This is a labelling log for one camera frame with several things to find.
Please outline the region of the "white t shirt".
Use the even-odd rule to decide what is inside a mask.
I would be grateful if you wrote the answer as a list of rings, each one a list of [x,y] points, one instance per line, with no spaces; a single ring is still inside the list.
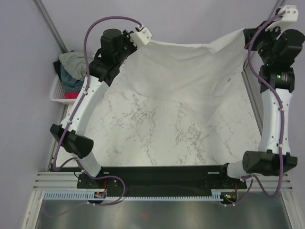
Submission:
[[[242,29],[209,44],[150,41],[125,61],[127,79],[139,94],[181,103],[197,121],[206,122],[242,71],[244,45]]]

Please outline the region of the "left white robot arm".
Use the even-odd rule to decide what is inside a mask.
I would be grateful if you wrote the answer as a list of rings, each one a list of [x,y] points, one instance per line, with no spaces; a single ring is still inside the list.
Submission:
[[[101,47],[89,64],[88,76],[74,105],[59,125],[53,124],[50,132],[63,148],[72,155],[88,176],[93,187],[101,187],[105,177],[102,167],[93,155],[94,141],[85,137],[89,119],[114,78],[119,74],[120,67],[127,57],[137,49],[132,31],[108,29],[101,36]]]

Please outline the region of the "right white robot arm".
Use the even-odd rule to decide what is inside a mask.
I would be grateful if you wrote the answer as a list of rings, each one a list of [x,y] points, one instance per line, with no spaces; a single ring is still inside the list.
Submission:
[[[246,151],[243,159],[222,166],[218,182],[228,188],[235,179],[256,174],[283,175],[297,166],[288,141],[289,107],[295,89],[292,64],[303,49],[305,36],[298,30],[281,31],[279,27],[265,30],[262,26],[243,30],[245,49],[256,51],[263,61],[256,77],[263,101],[263,128],[258,151]]]

